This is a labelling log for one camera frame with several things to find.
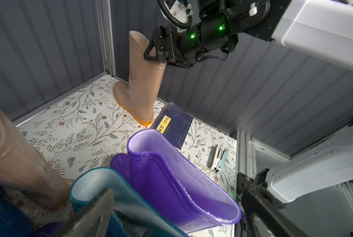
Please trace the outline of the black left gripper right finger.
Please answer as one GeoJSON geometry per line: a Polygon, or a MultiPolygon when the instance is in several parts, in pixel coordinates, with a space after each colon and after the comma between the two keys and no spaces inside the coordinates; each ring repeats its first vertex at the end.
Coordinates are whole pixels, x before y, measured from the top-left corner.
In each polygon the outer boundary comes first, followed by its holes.
{"type": "Polygon", "coordinates": [[[241,199],[249,237],[306,237],[258,191],[246,188],[241,199]]]}

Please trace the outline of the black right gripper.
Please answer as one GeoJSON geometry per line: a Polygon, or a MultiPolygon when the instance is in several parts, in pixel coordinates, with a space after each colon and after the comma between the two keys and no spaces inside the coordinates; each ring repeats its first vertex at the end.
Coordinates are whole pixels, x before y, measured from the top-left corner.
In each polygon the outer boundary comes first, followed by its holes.
{"type": "Polygon", "coordinates": [[[156,28],[143,56],[146,61],[190,69],[207,59],[226,61],[238,44],[238,35],[230,34],[230,24],[219,14],[206,17],[200,23],[179,33],[175,26],[156,28]],[[208,53],[220,49],[225,57],[208,53]]]}

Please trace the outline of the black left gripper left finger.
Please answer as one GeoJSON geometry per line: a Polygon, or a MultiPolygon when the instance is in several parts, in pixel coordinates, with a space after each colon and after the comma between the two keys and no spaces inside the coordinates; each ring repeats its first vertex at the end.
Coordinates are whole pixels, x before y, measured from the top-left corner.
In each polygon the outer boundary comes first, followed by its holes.
{"type": "Polygon", "coordinates": [[[107,233],[113,207],[112,190],[104,189],[52,236],[104,237],[107,233]]]}

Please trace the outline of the beige rain boot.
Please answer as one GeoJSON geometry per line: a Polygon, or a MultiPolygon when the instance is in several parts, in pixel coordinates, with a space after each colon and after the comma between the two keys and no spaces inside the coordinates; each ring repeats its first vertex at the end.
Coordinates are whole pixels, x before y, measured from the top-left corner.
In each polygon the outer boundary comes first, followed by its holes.
{"type": "Polygon", "coordinates": [[[21,191],[39,206],[52,209],[68,198],[69,184],[25,139],[0,109],[0,185],[21,191]]]}
{"type": "Polygon", "coordinates": [[[116,102],[143,126],[152,124],[153,106],[166,68],[165,63],[144,59],[148,45],[142,33],[129,31],[129,83],[117,82],[113,88],[116,102]]]}

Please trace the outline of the blue rain boot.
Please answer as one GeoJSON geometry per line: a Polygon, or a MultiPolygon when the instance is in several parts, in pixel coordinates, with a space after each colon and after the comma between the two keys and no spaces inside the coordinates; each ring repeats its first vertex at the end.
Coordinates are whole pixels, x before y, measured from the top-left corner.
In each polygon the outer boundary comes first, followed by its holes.
{"type": "Polygon", "coordinates": [[[0,237],[30,237],[33,233],[29,218],[5,198],[0,186],[0,237]]]}

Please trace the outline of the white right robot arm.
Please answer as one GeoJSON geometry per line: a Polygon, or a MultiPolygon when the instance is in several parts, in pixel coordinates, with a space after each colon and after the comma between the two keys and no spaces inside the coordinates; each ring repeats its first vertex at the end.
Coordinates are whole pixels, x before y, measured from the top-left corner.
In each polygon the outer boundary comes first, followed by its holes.
{"type": "Polygon", "coordinates": [[[265,180],[290,203],[353,179],[353,1],[151,1],[170,23],[159,97],[289,155],[265,180]]]}

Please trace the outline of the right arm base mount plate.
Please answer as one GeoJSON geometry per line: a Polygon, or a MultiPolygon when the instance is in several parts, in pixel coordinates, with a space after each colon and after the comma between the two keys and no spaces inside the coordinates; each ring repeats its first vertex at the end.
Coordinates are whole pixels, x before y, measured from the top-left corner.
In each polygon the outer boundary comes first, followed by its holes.
{"type": "Polygon", "coordinates": [[[277,199],[270,191],[267,190],[268,184],[266,182],[266,175],[270,169],[265,168],[257,173],[255,178],[251,178],[243,173],[238,173],[236,177],[236,194],[242,196],[244,191],[248,188],[259,193],[264,197],[272,206],[278,210],[286,208],[286,204],[277,199]]]}

